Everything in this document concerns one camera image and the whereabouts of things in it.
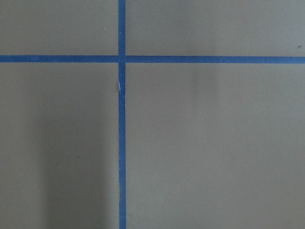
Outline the blue tape strip lengthwise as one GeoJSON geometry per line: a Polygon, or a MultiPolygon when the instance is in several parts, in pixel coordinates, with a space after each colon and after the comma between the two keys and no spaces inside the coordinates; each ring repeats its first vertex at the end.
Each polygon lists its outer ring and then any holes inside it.
{"type": "Polygon", "coordinates": [[[125,140],[125,69],[126,69],[126,2],[118,1],[118,111],[119,111],[119,228],[126,228],[126,140],[125,140]]]}

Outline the blue tape strip crosswise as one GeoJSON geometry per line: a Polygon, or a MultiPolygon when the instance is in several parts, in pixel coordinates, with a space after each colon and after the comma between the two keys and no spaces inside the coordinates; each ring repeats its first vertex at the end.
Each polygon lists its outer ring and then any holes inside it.
{"type": "Polygon", "coordinates": [[[141,56],[127,55],[1,55],[1,62],[81,63],[259,63],[304,64],[304,57],[289,56],[141,56]]]}

